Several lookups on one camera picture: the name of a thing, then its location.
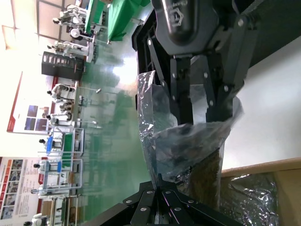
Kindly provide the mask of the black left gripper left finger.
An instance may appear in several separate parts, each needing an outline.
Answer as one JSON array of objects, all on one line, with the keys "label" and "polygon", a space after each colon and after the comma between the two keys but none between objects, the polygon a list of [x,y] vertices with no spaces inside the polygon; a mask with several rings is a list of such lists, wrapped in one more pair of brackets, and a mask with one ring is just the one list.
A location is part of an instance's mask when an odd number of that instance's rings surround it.
[{"label": "black left gripper left finger", "polygon": [[161,191],[161,174],[156,183],[151,181],[139,185],[139,191],[125,198],[123,204],[128,207],[130,225],[159,225],[159,192]]}]

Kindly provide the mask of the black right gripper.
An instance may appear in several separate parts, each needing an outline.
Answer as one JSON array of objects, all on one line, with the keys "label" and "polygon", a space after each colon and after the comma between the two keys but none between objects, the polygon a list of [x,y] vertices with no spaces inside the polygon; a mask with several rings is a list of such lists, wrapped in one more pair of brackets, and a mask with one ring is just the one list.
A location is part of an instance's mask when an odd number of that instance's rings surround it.
[{"label": "black right gripper", "polygon": [[[190,58],[170,55],[200,54],[214,35],[219,17],[211,0],[153,0],[156,39],[147,44],[160,85],[169,98],[177,123],[193,124],[190,99]],[[244,85],[258,37],[258,17],[241,15],[235,22],[225,64],[217,52],[206,55],[204,88],[206,121],[233,116],[233,98]]]}]

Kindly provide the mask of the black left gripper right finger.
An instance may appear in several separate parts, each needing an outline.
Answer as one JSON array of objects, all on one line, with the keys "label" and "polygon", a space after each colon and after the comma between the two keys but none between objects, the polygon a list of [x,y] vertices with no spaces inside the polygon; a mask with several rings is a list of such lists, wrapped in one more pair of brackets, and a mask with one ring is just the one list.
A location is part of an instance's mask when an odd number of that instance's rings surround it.
[{"label": "black left gripper right finger", "polygon": [[159,212],[160,223],[170,226],[194,226],[190,205],[182,202],[175,183],[165,181],[159,175]]}]

